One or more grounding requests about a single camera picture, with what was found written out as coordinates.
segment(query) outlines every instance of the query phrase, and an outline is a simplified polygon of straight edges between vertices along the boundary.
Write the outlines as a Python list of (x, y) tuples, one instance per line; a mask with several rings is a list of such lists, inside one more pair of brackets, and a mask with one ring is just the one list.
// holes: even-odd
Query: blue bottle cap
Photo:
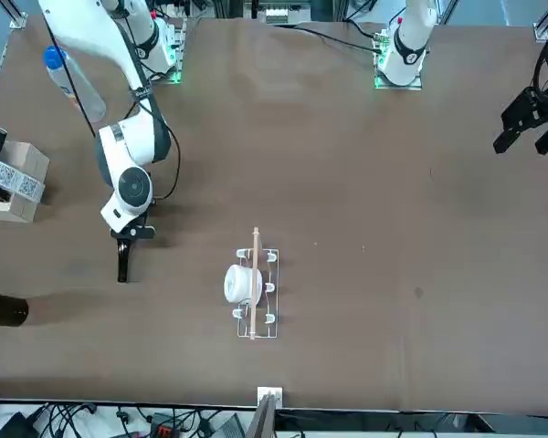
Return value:
[[(65, 50), (62, 48), (60, 50), (63, 56), (66, 57), (67, 54), (65, 53)], [(61, 56), (55, 46), (49, 46), (45, 49), (45, 53), (43, 53), (43, 61), (45, 62), (47, 68), (50, 68), (51, 70), (56, 70), (57, 68), (63, 67), (63, 60), (61, 59)]]

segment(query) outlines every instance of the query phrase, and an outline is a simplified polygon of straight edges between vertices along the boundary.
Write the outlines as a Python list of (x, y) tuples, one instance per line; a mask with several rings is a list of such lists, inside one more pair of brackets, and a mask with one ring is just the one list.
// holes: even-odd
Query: brown table surface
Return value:
[[(363, 43), (352, 28), (320, 30)], [(10, 38), (0, 126), (51, 160), (34, 224), (0, 223), (0, 397), (548, 414), (548, 157), (496, 156), (528, 85), (530, 28), (435, 29), (421, 92), (374, 90), (368, 53), (251, 21), (202, 20), (184, 83), (156, 97), (183, 149), (177, 193), (116, 283), (110, 189), (48, 78), (39, 17)], [(77, 54), (108, 102), (122, 73)], [(155, 192), (174, 156), (155, 164)], [(223, 276), (253, 226), (280, 250), (276, 340), (239, 339)]]

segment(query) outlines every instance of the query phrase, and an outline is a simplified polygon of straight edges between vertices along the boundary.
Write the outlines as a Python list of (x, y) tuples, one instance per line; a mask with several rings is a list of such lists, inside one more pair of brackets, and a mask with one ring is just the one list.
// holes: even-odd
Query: black cable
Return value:
[[(136, 106), (136, 102), (134, 102), (134, 104), (132, 105), (132, 108), (134, 108)], [(153, 417), (151, 415), (144, 415), (144, 412), (142, 412), (142, 409), (140, 409), (138, 406), (136, 406), (136, 409), (138, 410), (138, 413), (143, 417), (144, 420), (146, 420), (147, 423), (152, 423), (153, 422)]]
[(65, 412), (67, 413), (67, 416), (68, 416), (65, 419), (66, 422), (65, 422), (65, 425), (63, 426), (63, 429), (62, 429), (63, 433), (65, 433), (65, 430), (67, 429), (67, 426), (71, 426), (71, 430), (73, 431), (73, 433), (75, 433), (75, 437), (76, 438), (81, 438), (81, 435), (79, 435), (79, 432), (77, 431), (77, 428), (75, 427), (75, 423), (73, 422), (73, 416), (77, 415), (77, 413), (79, 411), (81, 411), (81, 407), (78, 406), (78, 408), (74, 412), (71, 411), (72, 408), (69, 407), (69, 406), (64, 406), (62, 408), (63, 409), (62, 411), (61, 411), (60, 406), (58, 406), (58, 409), (59, 409), (59, 411), (61, 412), (61, 414), (63, 415), (64, 418), (65, 418)]
[(168, 124), (163, 119), (158, 119), (157, 117), (155, 117), (149, 109), (147, 109), (146, 107), (142, 105), (142, 103), (138, 102), (138, 105), (140, 106), (142, 110), (150, 114), (153, 117), (153, 119), (162, 123), (166, 127), (166, 129), (168, 129), (168, 132), (169, 134), (171, 134), (171, 137), (173, 137), (174, 144), (176, 145), (176, 151), (178, 152), (177, 163), (176, 163), (176, 175), (174, 176), (173, 186), (171, 187), (171, 190), (169, 190), (165, 196), (159, 196), (154, 198), (156, 201), (164, 201), (165, 199), (169, 198), (173, 194), (174, 189), (176, 189), (176, 185), (179, 182), (179, 174), (181, 173), (181, 145), (179, 143), (179, 140), (176, 139), (176, 136), (174, 135), (173, 130), (171, 130), (171, 127), (168, 126)]
[(173, 429), (171, 429), (171, 438), (174, 438), (174, 433), (176, 432), (176, 410), (173, 408)]
[(347, 18), (345, 18), (345, 21), (346, 20), (350, 20), (352, 19), (354, 16), (356, 16), (359, 11), (361, 11), (362, 9), (364, 9), (366, 6), (368, 6), (369, 4), (371, 4), (372, 2), (374, 2), (374, 5), (375, 5), (375, 2), (377, 0), (367, 0), (366, 2), (363, 2), (361, 6), (359, 6), (357, 9), (355, 9), (355, 12), (353, 12), (350, 16), (348, 16)]
[[(138, 45), (136, 44), (136, 38), (134, 38), (134, 33), (132, 32), (132, 27), (130, 26), (130, 22), (128, 21), (128, 18), (124, 17), (124, 22), (126, 22), (126, 26), (128, 27), (128, 31), (130, 32), (130, 37), (132, 38), (132, 43), (134, 44), (134, 47), (137, 47)], [(164, 75), (164, 73), (161, 73), (160, 71), (154, 71), (150, 67), (148, 67), (146, 64), (144, 64), (142, 62), (142, 58), (138, 54), (138, 50), (136, 50), (136, 56), (138, 57), (138, 59), (141, 60), (140, 65), (152, 73), (152, 75), (149, 77), (149, 80), (152, 80), (152, 77)]]
[(400, 14), (402, 14), (404, 11), (406, 10), (406, 7), (404, 6), (402, 9), (400, 9), (398, 12), (396, 12), (394, 14), (394, 16), (392, 18), (390, 18), (390, 21), (387, 22), (387, 26), (390, 27), (390, 25), (392, 24), (392, 22), (395, 20), (395, 18), (397, 16), (399, 16)]
[(61, 57), (61, 61), (63, 61), (63, 68), (65, 69), (65, 73), (67, 74), (67, 79), (69, 79), (69, 84), (71, 84), (73, 93), (75, 94), (75, 99), (77, 100), (77, 103), (79, 104), (79, 109), (81, 110), (81, 114), (83, 114), (83, 118), (85, 119), (86, 123), (90, 127), (91, 135), (95, 138), (95, 130), (93, 130), (93, 126), (91, 125), (90, 119), (88, 118), (88, 114), (87, 112), (85, 112), (85, 108), (83, 107), (83, 103), (81, 102), (81, 97), (79, 96), (79, 93), (75, 89), (75, 84), (73, 83), (73, 79), (71, 78), (71, 74), (69, 73), (69, 69), (67, 68), (67, 62), (65, 62), (65, 56), (63, 55), (61, 48), (58, 46), (57, 41), (55, 40), (55, 36), (53, 35), (53, 31), (49, 27), (46, 18), (45, 18), (45, 24), (47, 25), (48, 35), (51, 37), (53, 46), (57, 50), (58, 55)]
[(296, 30), (301, 30), (303, 32), (308, 32), (313, 35), (317, 35), (319, 37), (330, 39), (331, 41), (335, 41), (337, 43), (345, 44), (346, 46), (353, 47), (353, 48), (359, 48), (360, 50), (365, 50), (366, 52), (373, 52), (378, 55), (382, 54), (382, 51), (379, 48), (371, 48), (366, 46), (360, 46), (358, 44), (350, 43), (349, 41), (343, 41), (342, 39), (335, 38), (334, 36), (322, 34), (321, 32), (317, 32), (316, 30), (307, 29), (305, 27), (293, 27)]
[(355, 23), (351, 18), (348, 19), (348, 20), (345, 20), (345, 23), (349, 23), (351, 25), (354, 25), (355, 26), (355, 29), (357, 29), (357, 32), (359, 32), (360, 34), (362, 34), (364, 37), (368, 37), (368, 38), (371, 38), (371, 39), (375, 39), (377, 37), (377, 34), (370, 34), (368, 32), (365, 32), (361, 26), (359, 26), (357, 23)]
[(546, 44), (544, 44), (544, 47), (542, 47), (542, 50), (540, 51), (540, 55), (538, 56), (538, 59), (536, 60), (536, 65), (533, 69), (533, 77), (532, 77), (532, 86), (533, 90), (536, 93), (536, 96), (539, 100), (548, 103), (548, 93), (544, 92), (540, 89), (540, 70), (542, 69), (542, 65), (544, 62), (546, 62), (546, 55), (548, 53), (548, 40), (546, 41)]
[[(199, 425), (197, 426), (197, 428), (195, 429), (195, 431), (193, 432), (193, 434), (191, 436), (201, 436), (199, 434), (199, 432), (201, 431), (201, 424), (203, 422), (207, 422), (207, 424), (209, 424), (209, 422), (211, 422), (211, 420), (216, 416), (218, 415), (219, 413), (221, 412), (221, 410), (217, 410), (215, 412), (213, 412), (211, 415), (209, 415), (207, 418), (203, 418), (203, 415), (201, 415), (201, 413), (199, 413)], [(210, 433), (209, 435), (203, 435), (203, 438), (209, 438), (211, 435), (213, 435), (213, 433)]]

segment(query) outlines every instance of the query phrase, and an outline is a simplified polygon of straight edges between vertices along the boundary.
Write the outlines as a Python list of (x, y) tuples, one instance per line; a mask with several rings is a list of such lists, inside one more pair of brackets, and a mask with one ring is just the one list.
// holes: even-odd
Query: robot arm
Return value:
[[(133, 44), (100, 2), (39, 0), (39, 3), (61, 43), (111, 59), (120, 66), (132, 91), (144, 90), (148, 82)], [(152, 201), (152, 181), (142, 166), (163, 160), (171, 146), (168, 129), (152, 93), (148, 93), (140, 105), (144, 109), (136, 115), (101, 128), (96, 136), (101, 174), (114, 189), (101, 215), (117, 233), (144, 213)]]
[(403, 87), (416, 78), (436, 23), (435, 0), (406, 0), (402, 23), (389, 29), (390, 46), (380, 66), (390, 82)]

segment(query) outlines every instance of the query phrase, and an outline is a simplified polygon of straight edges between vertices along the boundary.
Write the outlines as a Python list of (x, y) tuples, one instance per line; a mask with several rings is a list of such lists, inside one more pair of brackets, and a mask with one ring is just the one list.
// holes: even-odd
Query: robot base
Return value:
[(385, 52), (390, 46), (390, 37), (388, 36), (388, 29), (382, 29), (381, 39), (379, 41), (374, 41), (374, 48), (379, 48), (382, 51), (382, 55), (374, 54), (374, 87), (376, 89), (422, 89), (422, 77), (420, 72), (422, 71), (422, 65), (418, 70), (418, 74), (415, 79), (410, 82), (408, 85), (399, 86), (390, 82), (390, 80), (382, 73), (380, 70), (380, 65), (385, 61)]
[(156, 18), (154, 23), (158, 26), (159, 41), (150, 51), (148, 57), (142, 60), (145, 65), (144, 73), (149, 78), (153, 72), (167, 73), (176, 64), (176, 49), (180, 45), (177, 41), (174, 25), (167, 24), (161, 18)]

